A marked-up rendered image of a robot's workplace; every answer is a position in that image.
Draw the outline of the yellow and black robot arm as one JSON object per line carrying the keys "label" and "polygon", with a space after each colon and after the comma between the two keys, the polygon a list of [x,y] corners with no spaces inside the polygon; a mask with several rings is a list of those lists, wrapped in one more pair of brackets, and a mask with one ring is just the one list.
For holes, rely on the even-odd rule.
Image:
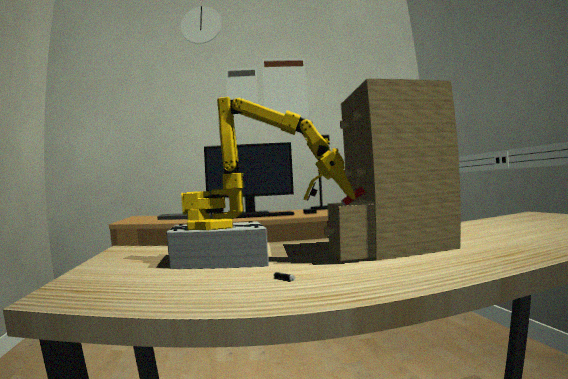
{"label": "yellow and black robot arm", "polygon": [[[184,209],[187,210],[188,217],[188,230],[218,230],[233,228],[232,218],[237,218],[244,211],[242,193],[242,188],[244,188],[243,174],[239,173],[233,114],[247,116],[278,127],[282,131],[293,135],[295,135],[296,132],[302,133],[314,156],[316,154],[316,159],[319,159],[319,156],[330,150],[327,138],[323,139],[311,121],[299,118],[301,117],[300,115],[290,111],[286,111],[285,114],[282,114],[242,98],[236,98],[233,100],[229,99],[230,97],[217,99],[222,161],[224,168],[224,174],[222,174],[223,189],[212,189],[212,196],[210,196],[210,191],[186,192],[183,194]],[[242,112],[246,112],[246,114]],[[250,114],[250,116],[248,114]],[[256,118],[260,119],[256,119],[252,116],[256,116]],[[304,134],[306,134],[306,136]],[[233,138],[235,143],[234,153]],[[228,212],[223,212],[226,206],[225,199],[222,195],[229,196],[230,210]],[[213,218],[209,217],[209,213],[211,213],[211,215],[213,214]],[[206,221],[215,218],[223,219],[217,219],[218,221]]]}

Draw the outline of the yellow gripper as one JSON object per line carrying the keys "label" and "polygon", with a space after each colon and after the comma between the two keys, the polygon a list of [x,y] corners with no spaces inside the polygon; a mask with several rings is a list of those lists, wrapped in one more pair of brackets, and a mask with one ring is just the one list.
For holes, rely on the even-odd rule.
{"label": "yellow gripper", "polygon": [[[330,153],[330,154],[329,154]],[[328,155],[329,154],[329,155]],[[324,157],[324,158],[323,158]],[[321,159],[323,158],[323,159]],[[329,150],[324,153],[323,155],[319,156],[319,161],[317,161],[315,163],[315,165],[318,167],[318,172],[320,173],[320,175],[318,175],[317,177],[315,177],[314,179],[311,180],[306,194],[304,196],[304,200],[307,199],[307,201],[309,200],[308,194],[310,192],[309,195],[312,195],[315,197],[316,193],[317,193],[317,189],[314,189],[314,185],[316,182],[314,182],[315,180],[317,180],[318,178],[320,178],[321,176],[324,176],[327,180],[329,180],[330,178],[334,179],[335,182],[340,186],[340,188],[343,190],[343,192],[349,196],[351,199],[355,199],[355,193],[346,177],[346,174],[344,172],[345,166],[344,166],[344,160],[341,157],[341,155],[338,152],[338,148],[332,149],[332,152],[330,152]],[[331,162],[330,162],[331,161]],[[328,176],[327,176],[328,175]],[[313,187],[312,187],[313,186]],[[312,187],[312,189],[311,189]],[[313,191],[312,191],[313,190]]]}

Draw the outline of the black aa battery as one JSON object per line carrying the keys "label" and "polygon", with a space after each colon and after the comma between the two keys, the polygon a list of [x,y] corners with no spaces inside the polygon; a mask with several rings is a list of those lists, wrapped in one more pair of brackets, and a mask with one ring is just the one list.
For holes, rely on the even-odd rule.
{"label": "black aa battery", "polygon": [[279,273],[279,272],[275,272],[274,277],[277,278],[277,279],[288,280],[288,281],[294,281],[295,280],[294,275]]}

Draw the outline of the red aa battery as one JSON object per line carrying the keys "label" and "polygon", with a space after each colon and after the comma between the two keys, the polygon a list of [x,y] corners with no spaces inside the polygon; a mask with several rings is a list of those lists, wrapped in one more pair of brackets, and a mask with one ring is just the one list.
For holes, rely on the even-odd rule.
{"label": "red aa battery", "polygon": [[[355,193],[355,199],[357,199],[358,197],[360,197],[361,195],[363,195],[365,193],[364,189],[362,187],[358,188],[357,190],[354,191]],[[344,198],[343,200],[341,200],[342,205],[347,206],[348,204],[350,204],[351,202],[353,202],[355,199],[351,199],[349,196],[347,196],[346,198]]]}

